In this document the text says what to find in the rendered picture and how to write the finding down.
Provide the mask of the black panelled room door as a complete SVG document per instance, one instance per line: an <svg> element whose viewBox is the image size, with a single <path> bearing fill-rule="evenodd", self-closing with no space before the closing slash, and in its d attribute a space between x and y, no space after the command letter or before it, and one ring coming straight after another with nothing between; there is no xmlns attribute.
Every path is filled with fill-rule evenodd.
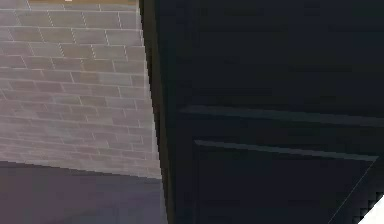
<svg viewBox="0 0 384 224"><path fill-rule="evenodd" d="M168 224L363 224L384 0L139 0Z"/></svg>

